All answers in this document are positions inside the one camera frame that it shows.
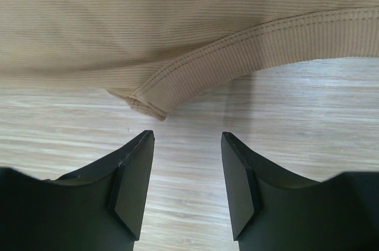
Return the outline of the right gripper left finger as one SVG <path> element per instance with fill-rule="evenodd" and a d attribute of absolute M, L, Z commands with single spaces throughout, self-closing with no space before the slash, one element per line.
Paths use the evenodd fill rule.
<path fill-rule="evenodd" d="M 155 137 L 146 130 L 61 177 L 1 168 L 2 250 L 132 250 L 140 238 Z"/>

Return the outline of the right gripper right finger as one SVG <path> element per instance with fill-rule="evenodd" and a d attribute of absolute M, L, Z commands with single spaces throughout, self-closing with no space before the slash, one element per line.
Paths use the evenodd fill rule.
<path fill-rule="evenodd" d="M 232 234 L 240 250 L 377 250 L 378 173 L 318 182 L 221 136 Z"/>

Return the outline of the tan tank top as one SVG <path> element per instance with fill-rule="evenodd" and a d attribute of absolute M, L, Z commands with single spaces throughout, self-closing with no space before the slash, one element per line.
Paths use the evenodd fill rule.
<path fill-rule="evenodd" d="M 1 0 L 3 88 L 102 88 L 158 119 L 256 70 L 378 56 L 378 0 Z"/>

